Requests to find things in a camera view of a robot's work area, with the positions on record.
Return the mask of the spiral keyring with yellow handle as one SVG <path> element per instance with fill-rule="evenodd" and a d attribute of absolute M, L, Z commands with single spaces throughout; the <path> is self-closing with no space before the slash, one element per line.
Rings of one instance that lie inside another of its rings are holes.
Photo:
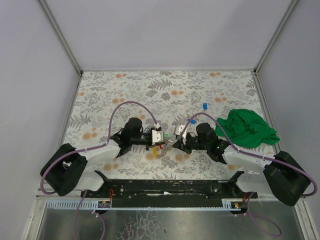
<path fill-rule="evenodd" d="M 164 140 L 165 140 L 164 144 L 157 145 L 152 148 L 152 153 L 155 158 L 162 158 L 167 154 L 169 149 L 169 143 L 171 143 L 172 141 L 170 140 L 168 134 L 164 135 Z"/>

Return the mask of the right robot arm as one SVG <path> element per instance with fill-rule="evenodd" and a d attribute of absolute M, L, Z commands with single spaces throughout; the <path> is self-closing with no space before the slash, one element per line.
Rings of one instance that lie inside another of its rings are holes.
<path fill-rule="evenodd" d="M 240 165 L 251 171 L 241 173 L 235 184 L 244 193 L 257 192 L 276 197 L 280 202 L 293 207 L 311 184 L 304 170 L 285 151 L 267 157 L 251 150 L 243 150 L 228 141 L 220 139 L 209 123 L 196 127 L 196 135 L 185 130 L 184 125 L 175 128 L 177 141 L 173 148 L 188 155 L 204 151 L 211 160 L 225 165 Z"/>

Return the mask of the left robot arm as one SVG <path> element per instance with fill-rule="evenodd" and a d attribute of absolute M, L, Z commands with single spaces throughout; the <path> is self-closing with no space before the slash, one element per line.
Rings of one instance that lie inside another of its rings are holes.
<path fill-rule="evenodd" d="M 97 191 L 103 185 L 103 178 L 97 173 L 85 173 L 88 161 L 115 159 L 128 153 L 133 145 L 145 146 L 149 150 L 165 143 L 164 132 L 157 123 L 149 130 L 143 130 L 142 121 L 132 117 L 109 142 L 87 149 L 76 149 L 69 143 L 58 148 L 40 171 L 40 188 L 46 195 L 68 195 L 76 187 Z"/>

